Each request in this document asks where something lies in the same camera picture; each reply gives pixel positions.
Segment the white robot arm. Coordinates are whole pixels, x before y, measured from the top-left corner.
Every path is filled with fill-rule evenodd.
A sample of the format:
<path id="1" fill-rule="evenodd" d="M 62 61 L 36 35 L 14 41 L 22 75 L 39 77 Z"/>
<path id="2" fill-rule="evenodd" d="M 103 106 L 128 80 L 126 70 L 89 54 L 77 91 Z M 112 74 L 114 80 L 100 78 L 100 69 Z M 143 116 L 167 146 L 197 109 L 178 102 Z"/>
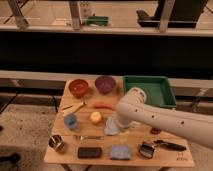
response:
<path id="1" fill-rule="evenodd" d="M 146 100 L 141 88 L 131 88 L 116 105 L 117 124 L 128 128 L 132 121 L 144 123 L 213 149 L 213 115 L 154 107 Z"/>

